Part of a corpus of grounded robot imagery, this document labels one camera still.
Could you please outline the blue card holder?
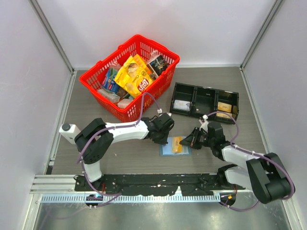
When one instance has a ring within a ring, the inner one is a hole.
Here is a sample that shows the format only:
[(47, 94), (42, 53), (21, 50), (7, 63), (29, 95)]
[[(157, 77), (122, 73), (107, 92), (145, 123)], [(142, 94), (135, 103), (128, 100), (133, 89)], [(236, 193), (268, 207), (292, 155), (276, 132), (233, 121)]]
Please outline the blue card holder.
[(172, 137), (168, 137), (167, 139), (168, 144), (166, 145), (160, 145), (160, 156), (185, 156), (191, 154), (190, 147), (182, 146), (182, 152), (181, 153), (173, 153), (171, 150), (172, 147)]

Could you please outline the orange credit card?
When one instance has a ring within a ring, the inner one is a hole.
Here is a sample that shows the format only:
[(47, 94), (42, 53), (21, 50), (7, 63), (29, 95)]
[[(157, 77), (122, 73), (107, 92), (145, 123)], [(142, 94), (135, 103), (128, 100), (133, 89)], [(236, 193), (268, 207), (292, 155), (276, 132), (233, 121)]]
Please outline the orange credit card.
[(224, 111), (224, 112), (227, 112), (227, 113), (232, 112), (232, 105), (231, 104), (218, 102), (217, 108), (218, 108), (218, 110)]

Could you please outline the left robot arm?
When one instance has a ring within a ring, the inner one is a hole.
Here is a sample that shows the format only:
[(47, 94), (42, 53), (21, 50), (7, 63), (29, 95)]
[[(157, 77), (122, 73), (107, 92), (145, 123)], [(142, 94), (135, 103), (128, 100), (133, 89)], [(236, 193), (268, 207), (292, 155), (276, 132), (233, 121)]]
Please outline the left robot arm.
[(78, 162), (83, 162), (83, 171), (87, 177), (85, 184), (91, 190), (97, 191), (103, 183), (100, 160), (112, 144), (150, 139), (156, 144), (165, 145), (174, 124), (170, 113), (117, 124), (96, 118), (83, 130), (76, 125), (65, 123), (59, 128), (59, 133), (69, 143), (76, 145), (80, 153)]

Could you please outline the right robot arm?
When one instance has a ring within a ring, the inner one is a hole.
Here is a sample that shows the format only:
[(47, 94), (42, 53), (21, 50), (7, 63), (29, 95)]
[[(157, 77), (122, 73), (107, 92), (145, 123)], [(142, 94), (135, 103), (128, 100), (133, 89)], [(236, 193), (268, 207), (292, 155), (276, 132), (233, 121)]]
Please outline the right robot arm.
[(180, 142), (193, 149), (207, 147), (212, 154), (229, 165), (219, 169), (217, 185), (228, 189), (233, 184), (251, 190), (263, 204), (289, 199), (295, 192), (294, 183), (275, 153), (248, 152), (226, 140), (221, 124), (205, 122)]

